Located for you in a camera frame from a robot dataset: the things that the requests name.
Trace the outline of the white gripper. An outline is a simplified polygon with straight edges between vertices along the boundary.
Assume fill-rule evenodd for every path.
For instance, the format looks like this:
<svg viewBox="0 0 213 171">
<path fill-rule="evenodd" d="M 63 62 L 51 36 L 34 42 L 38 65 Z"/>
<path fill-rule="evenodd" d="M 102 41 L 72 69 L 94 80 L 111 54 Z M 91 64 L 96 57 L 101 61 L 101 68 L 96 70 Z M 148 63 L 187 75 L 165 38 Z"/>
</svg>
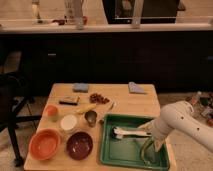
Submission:
<svg viewBox="0 0 213 171">
<path fill-rule="evenodd" d="M 156 149 L 160 149 L 162 147 L 167 137 L 166 125 L 160 119 L 153 119 L 150 122 L 140 125 L 138 129 L 151 134 L 154 139 L 154 147 Z"/>
</svg>

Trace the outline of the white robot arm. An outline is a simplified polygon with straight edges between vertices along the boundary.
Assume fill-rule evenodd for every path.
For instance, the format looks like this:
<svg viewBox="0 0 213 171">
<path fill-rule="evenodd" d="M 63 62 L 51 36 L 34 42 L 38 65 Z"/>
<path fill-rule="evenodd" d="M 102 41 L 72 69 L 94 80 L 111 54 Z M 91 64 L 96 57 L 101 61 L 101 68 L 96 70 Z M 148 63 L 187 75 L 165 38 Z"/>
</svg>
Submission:
<svg viewBox="0 0 213 171">
<path fill-rule="evenodd" d="M 193 113 L 194 108 L 187 101 L 170 103 L 161 108 L 158 117 L 140 125 L 139 129 L 151 134 L 156 152 L 173 130 L 183 132 L 213 152 L 213 128 L 194 119 Z"/>
</svg>

